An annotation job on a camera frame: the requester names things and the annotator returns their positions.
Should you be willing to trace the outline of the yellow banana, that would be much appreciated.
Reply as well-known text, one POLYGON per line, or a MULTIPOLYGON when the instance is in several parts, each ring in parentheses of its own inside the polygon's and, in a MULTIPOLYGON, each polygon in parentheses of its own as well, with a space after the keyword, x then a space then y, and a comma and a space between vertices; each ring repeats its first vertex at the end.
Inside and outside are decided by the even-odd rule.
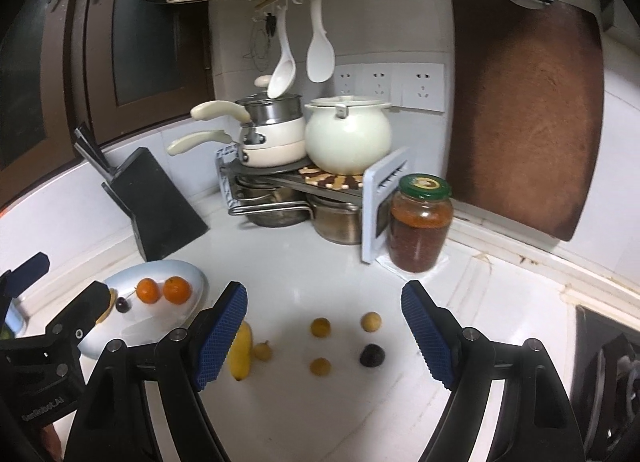
POLYGON ((228 353, 228 366, 235 381, 243 381, 250 375, 252 366, 253 332, 250 325, 243 321, 236 332, 228 353))
POLYGON ((102 312, 101 315, 99 315, 98 318, 96 318, 96 324, 102 323, 110 315, 115 306, 116 300, 117 293, 113 290, 110 290, 110 300, 108 301, 107 308, 104 310, 104 312, 102 312))

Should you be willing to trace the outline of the dark cherry with stem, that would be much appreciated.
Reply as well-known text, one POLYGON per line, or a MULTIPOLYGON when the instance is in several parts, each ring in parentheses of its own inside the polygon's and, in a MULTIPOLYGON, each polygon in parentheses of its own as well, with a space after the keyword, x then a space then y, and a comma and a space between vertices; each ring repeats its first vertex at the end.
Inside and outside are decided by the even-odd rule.
POLYGON ((127 293, 119 294, 119 296, 116 298, 115 309, 121 314, 126 314, 126 312, 130 312, 136 297, 137 297, 136 289, 132 289, 127 293))

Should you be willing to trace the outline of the orange mandarin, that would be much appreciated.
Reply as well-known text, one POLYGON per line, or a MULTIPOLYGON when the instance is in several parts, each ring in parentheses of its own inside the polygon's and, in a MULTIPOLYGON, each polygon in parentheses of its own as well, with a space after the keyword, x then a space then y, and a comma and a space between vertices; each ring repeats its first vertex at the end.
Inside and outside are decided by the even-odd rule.
POLYGON ((190 283, 181 277, 169 277, 163 284, 163 297, 171 304, 182 305, 189 300, 191 294, 190 283))
POLYGON ((144 304, 155 304, 162 296, 158 284, 151 278, 141 279, 136 286, 136 290, 137 298, 144 304))

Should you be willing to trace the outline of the longan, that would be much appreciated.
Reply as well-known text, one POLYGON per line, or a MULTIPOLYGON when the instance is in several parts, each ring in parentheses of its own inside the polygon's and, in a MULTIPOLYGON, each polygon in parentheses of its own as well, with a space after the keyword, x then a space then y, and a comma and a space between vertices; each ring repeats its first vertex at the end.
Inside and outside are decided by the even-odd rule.
POLYGON ((315 318, 310 324, 310 332, 315 338, 327 338, 332 331, 328 318, 315 318))
POLYGON ((331 361, 324 357, 316 358, 309 364, 309 371, 315 376, 327 376, 331 373, 331 370, 331 361))
POLYGON ((376 332, 382 326, 382 317, 377 312, 366 312, 360 319, 360 326, 364 332, 376 332))
POLYGON ((256 344, 252 350, 255 359, 261 362, 268 362, 272 359, 272 348, 268 341, 256 344))

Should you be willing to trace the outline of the dark round plum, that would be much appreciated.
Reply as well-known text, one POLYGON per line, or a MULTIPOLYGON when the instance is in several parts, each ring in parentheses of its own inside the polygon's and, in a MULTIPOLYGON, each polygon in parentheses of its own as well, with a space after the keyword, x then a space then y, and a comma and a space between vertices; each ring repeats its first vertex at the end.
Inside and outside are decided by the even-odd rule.
POLYGON ((367 344, 359 356, 359 363, 366 368, 377 368, 382 366, 386 359, 386 352, 378 344, 367 344))

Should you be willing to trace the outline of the light blue oval plate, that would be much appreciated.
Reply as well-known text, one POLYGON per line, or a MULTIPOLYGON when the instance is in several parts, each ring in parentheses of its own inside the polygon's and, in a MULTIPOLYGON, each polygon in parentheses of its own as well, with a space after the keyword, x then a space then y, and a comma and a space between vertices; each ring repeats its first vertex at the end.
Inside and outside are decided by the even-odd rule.
POLYGON ((106 317, 80 341, 80 352, 99 358, 111 340, 129 347, 158 342, 184 326, 208 288, 198 267, 183 260, 156 260, 129 267, 104 280, 114 293, 106 317))

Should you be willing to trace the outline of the black knife block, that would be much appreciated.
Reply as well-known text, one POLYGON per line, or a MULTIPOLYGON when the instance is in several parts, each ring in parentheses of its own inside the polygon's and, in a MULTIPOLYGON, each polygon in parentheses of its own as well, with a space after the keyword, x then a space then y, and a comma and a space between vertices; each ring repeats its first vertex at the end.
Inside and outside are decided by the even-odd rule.
POLYGON ((103 190, 131 220, 144 260, 162 260, 206 234, 206 222, 148 148, 137 148, 114 167, 86 124, 77 126, 74 135, 74 148, 105 179, 103 190))

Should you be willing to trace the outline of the white grey shelf rack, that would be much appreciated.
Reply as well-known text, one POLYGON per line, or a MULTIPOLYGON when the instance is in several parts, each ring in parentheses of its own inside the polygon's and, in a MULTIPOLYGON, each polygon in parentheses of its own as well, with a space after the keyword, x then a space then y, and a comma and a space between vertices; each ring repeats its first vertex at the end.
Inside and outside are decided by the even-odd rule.
POLYGON ((265 184, 292 188, 301 191, 306 199, 312 194, 359 206, 361 208, 361 243, 357 245, 360 247, 361 260, 366 264, 373 263, 381 254, 390 214, 390 199, 398 187, 400 176, 408 172, 410 165, 410 150, 397 149, 369 166, 361 174, 363 177, 361 189, 334 191, 305 184, 298 170, 305 166, 315 167, 308 159, 261 170, 242 165, 231 144, 216 153, 219 187, 226 200, 228 213, 235 204, 230 187, 230 182, 235 176, 256 178, 258 182, 265 184))

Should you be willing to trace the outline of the cream saucepan lower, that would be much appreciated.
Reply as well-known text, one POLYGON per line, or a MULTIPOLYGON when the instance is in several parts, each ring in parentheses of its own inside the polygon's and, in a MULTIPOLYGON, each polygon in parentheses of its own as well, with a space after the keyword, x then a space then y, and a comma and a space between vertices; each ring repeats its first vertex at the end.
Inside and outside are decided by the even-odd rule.
POLYGON ((263 144, 239 144, 223 130, 202 130, 187 134, 174 140, 168 147, 170 156, 186 153, 193 148, 216 142, 217 144, 231 144, 235 148, 236 157, 248 167, 275 167, 294 163, 306 156, 305 141, 300 140, 292 144, 279 144, 278 146, 264 146, 263 144))

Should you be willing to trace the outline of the steel pot under rack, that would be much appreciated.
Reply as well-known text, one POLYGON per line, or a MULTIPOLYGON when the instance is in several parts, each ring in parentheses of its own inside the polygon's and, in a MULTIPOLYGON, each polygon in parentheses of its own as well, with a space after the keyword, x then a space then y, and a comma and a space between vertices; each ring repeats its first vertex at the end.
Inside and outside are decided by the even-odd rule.
POLYGON ((321 196, 307 196, 314 212, 314 230, 323 239, 337 244, 361 243, 361 208, 349 202, 334 201, 321 196))

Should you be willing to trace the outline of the wooden lattice trivet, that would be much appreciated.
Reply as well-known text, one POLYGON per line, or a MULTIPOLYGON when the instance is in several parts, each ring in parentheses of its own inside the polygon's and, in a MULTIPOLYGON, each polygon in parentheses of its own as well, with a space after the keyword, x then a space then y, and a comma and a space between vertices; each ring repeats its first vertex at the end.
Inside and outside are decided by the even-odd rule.
POLYGON ((318 167, 305 166, 298 170, 306 185, 334 191, 359 190, 363 186, 361 175, 337 175, 320 170, 318 167))

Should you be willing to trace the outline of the brown wooden cutting board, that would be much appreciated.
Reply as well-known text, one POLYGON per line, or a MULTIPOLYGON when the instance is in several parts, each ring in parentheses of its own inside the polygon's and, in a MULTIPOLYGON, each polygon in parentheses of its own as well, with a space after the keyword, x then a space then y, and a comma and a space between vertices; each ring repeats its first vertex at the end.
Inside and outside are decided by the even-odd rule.
POLYGON ((562 2, 451 3, 447 178, 454 198, 568 241, 586 204, 603 125, 597 18, 562 2))

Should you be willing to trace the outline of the white hanging ladle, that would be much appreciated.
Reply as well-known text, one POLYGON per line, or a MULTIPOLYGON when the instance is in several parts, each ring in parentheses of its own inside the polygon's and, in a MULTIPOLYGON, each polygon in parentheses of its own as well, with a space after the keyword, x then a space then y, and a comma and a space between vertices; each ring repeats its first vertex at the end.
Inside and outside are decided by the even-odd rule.
POLYGON ((276 99, 288 92, 295 81, 296 62, 288 40, 288 29, 286 28, 286 15, 288 6, 278 7, 277 12, 277 36, 280 44, 280 59, 271 74, 267 95, 270 99, 276 99))

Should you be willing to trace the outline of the white ceramic round pot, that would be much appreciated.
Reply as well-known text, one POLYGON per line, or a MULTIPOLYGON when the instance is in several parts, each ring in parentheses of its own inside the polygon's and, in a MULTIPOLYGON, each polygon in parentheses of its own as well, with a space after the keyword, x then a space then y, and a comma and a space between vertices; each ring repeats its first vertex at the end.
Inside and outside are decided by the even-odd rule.
POLYGON ((392 150, 390 103, 363 96, 316 98, 305 104, 306 153, 320 170, 359 175, 392 150))

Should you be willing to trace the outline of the dark brown window frame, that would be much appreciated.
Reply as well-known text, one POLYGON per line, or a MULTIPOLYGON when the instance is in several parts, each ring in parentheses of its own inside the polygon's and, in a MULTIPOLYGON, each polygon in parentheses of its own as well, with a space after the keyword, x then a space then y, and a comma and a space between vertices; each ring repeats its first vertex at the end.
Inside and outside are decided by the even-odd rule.
POLYGON ((183 118, 213 95, 204 6, 1 0, 1 202, 99 144, 183 118))

